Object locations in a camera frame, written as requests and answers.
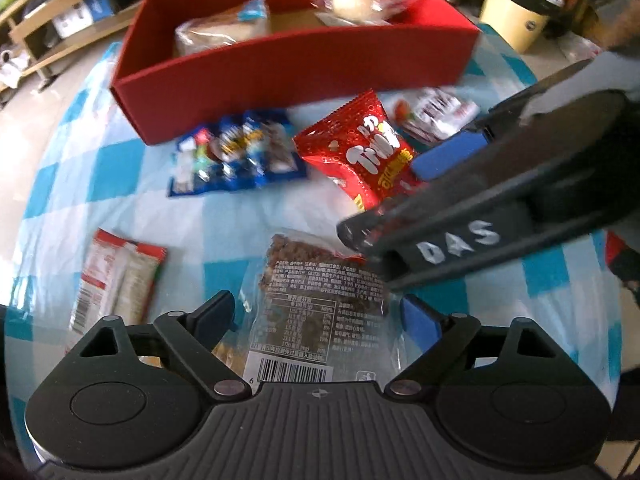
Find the yellow waffle snack bag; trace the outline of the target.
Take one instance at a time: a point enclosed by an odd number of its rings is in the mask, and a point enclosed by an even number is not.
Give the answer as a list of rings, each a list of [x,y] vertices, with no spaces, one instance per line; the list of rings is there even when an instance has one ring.
[[[242,376],[245,372],[247,346],[235,340],[218,342],[213,348],[212,355],[228,366],[233,373]]]

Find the white red small snack packet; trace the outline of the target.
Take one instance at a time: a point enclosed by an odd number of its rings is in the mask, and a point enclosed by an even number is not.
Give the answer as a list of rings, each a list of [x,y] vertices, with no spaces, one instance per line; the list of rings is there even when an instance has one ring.
[[[395,101],[395,124],[428,148],[448,140],[480,114],[473,101],[460,99],[441,88],[424,88],[404,94]]]

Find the red Trolli candy bag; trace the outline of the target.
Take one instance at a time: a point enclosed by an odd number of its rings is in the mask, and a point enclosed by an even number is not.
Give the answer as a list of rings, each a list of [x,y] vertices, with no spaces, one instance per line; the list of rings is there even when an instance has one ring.
[[[420,185],[411,170],[416,151],[372,90],[297,133],[293,142],[298,156],[333,180],[360,211]]]

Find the red white long packet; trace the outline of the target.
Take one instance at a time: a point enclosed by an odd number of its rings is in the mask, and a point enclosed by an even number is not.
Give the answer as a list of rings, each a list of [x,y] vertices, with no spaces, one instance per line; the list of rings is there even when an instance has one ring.
[[[167,249],[96,230],[80,274],[65,349],[70,350],[104,316],[142,323]]]

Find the dark meat floss bread pack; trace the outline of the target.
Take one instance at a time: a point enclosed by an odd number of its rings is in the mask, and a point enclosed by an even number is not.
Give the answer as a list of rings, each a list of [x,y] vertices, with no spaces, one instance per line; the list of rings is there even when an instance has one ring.
[[[240,291],[243,379],[377,382],[405,361],[398,302],[357,256],[301,232],[273,234]]]

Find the blue sausage snack pack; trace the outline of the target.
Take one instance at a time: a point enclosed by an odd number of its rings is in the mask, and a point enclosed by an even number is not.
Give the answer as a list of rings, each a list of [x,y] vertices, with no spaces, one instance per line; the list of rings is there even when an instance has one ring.
[[[206,122],[176,141],[168,195],[239,192],[302,180],[307,169],[295,151],[293,134],[292,122],[280,108]]]

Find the round bun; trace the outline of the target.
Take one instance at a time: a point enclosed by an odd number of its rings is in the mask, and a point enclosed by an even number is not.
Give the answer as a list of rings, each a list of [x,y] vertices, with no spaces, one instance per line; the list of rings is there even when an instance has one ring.
[[[326,25],[386,25],[419,0],[311,0],[316,17]]]

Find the milk cake bread pack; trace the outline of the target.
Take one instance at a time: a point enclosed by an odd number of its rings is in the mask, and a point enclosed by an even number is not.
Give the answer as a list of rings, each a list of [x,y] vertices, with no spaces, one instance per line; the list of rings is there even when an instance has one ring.
[[[176,50],[178,55],[186,56],[262,38],[270,32],[266,0],[248,0],[224,12],[179,25],[175,30]]]

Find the blue white checkered cloth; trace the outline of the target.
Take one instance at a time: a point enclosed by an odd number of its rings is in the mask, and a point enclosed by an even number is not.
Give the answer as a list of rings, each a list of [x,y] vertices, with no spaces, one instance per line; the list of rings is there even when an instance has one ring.
[[[6,388],[17,447],[39,464],[29,442],[28,398],[62,358],[80,270],[96,230],[160,245],[168,257],[150,312],[191,310],[221,289],[237,292],[247,265],[278,229],[333,240],[352,201],[330,180],[305,180],[239,193],[167,194],[171,144],[144,144],[108,86],[119,44],[77,65],[81,81],[62,88],[50,110],[21,91],[1,115],[1,192],[24,209],[4,224],[13,245],[1,260],[6,316]],[[427,285],[418,295],[444,313],[489,325],[533,318],[608,398],[620,381],[622,322],[602,233],[465,278]]]

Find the cream trash bin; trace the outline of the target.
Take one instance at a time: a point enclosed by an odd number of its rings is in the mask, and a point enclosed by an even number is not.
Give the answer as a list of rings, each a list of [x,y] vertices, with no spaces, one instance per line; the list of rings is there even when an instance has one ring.
[[[564,0],[484,0],[478,19],[515,52],[524,53],[563,6]]]

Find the red cardboard box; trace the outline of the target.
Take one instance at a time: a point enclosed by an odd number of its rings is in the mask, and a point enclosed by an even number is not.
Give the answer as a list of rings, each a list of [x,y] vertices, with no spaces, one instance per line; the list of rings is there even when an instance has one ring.
[[[445,0],[416,0],[390,24],[329,27],[312,0],[266,0],[269,35],[178,55],[176,28],[248,0],[143,0],[111,81],[146,144],[224,115],[289,107],[369,89],[448,86],[468,65],[478,28]]]

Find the blue white box on shelf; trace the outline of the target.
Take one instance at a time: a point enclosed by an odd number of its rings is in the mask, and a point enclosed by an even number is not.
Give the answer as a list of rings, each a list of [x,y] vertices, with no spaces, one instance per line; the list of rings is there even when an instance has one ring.
[[[58,36],[66,39],[104,18],[110,18],[116,12],[114,0],[82,0],[58,14],[52,20],[52,25]]]

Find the wooden TV stand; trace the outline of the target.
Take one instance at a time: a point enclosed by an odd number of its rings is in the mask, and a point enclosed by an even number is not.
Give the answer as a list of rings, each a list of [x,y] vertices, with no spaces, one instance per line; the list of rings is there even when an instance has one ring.
[[[11,40],[22,47],[30,58],[30,64],[24,70],[22,76],[28,77],[36,73],[40,78],[41,89],[49,87],[55,80],[55,74],[50,71],[50,66],[53,63],[105,37],[111,36],[115,32],[128,28],[134,19],[134,12],[136,12],[133,6],[129,9],[118,11],[113,16],[108,16],[96,24],[75,32],[73,35],[63,39],[55,47],[43,49],[35,48],[32,45],[32,36],[41,37],[40,28],[52,22],[54,18],[63,12],[73,10],[74,6],[85,0],[49,0],[24,20],[15,21],[14,15],[31,1],[15,0],[1,13],[1,21],[3,24],[9,25]]]

